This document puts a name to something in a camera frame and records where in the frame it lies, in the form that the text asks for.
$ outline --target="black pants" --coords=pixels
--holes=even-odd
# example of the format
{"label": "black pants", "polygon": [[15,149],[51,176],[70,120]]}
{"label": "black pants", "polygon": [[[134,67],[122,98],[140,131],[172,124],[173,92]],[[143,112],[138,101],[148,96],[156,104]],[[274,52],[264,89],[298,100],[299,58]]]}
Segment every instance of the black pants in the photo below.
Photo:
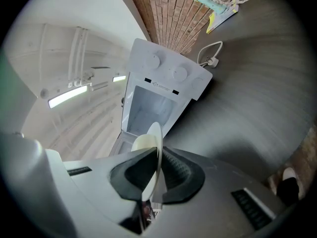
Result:
{"label": "black pants", "polygon": [[277,186],[276,195],[283,201],[284,204],[290,206],[298,201],[299,187],[295,178],[289,178],[282,181]]}

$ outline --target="white power cord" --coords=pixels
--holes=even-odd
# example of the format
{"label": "white power cord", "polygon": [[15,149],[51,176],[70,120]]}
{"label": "white power cord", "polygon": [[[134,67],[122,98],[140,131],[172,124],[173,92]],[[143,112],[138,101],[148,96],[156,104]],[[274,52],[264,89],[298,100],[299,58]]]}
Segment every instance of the white power cord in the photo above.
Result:
{"label": "white power cord", "polygon": [[[200,53],[201,53],[204,49],[209,48],[209,47],[214,46],[214,45],[217,45],[217,44],[220,44],[220,46],[219,46],[217,52],[213,55],[213,57],[212,57],[212,58],[207,57],[207,61],[206,61],[206,62],[199,63],[199,55],[200,55]],[[198,63],[201,67],[205,67],[207,64],[208,64],[209,66],[213,67],[213,68],[216,67],[217,64],[218,64],[218,62],[219,62],[219,60],[216,58],[216,56],[218,55],[219,51],[221,50],[222,45],[223,45],[223,42],[222,42],[222,41],[219,41],[219,42],[215,42],[215,43],[212,43],[212,44],[209,44],[209,45],[203,47],[203,48],[199,51],[199,53],[198,53],[197,63]]]}

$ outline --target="fluorescent light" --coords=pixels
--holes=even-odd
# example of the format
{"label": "fluorescent light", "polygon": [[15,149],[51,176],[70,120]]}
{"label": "fluorescent light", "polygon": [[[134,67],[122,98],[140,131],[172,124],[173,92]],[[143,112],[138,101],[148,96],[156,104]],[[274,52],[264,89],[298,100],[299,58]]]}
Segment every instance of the fluorescent light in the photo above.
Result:
{"label": "fluorescent light", "polygon": [[124,80],[125,78],[126,78],[126,76],[114,77],[114,78],[113,78],[113,82],[117,82],[117,81],[120,81],[120,80]]}
{"label": "fluorescent light", "polygon": [[56,107],[58,104],[61,104],[62,102],[67,101],[68,99],[73,98],[74,96],[81,94],[81,93],[84,93],[86,91],[87,91],[87,85],[84,85],[82,87],[78,87],[74,90],[63,93],[63,94],[49,100],[49,106],[52,109],[52,108]]}

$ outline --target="power plug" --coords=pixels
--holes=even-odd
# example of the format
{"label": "power plug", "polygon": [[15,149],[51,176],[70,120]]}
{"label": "power plug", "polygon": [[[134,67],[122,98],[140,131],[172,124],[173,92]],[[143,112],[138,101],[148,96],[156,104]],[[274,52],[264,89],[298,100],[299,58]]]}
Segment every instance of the power plug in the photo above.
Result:
{"label": "power plug", "polygon": [[217,58],[207,58],[208,65],[212,68],[215,68],[219,62]]}

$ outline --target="white shoe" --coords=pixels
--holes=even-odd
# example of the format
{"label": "white shoe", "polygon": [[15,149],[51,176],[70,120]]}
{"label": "white shoe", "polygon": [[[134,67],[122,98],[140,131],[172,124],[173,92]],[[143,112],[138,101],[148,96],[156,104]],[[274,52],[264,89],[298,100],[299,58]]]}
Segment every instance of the white shoe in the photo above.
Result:
{"label": "white shoe", "polygon": [[286,168],[283,172],[283,180],[286,180],[289,178],[297,179],[296,173],[295,173],[294,169],[292,169],[292,168]]}

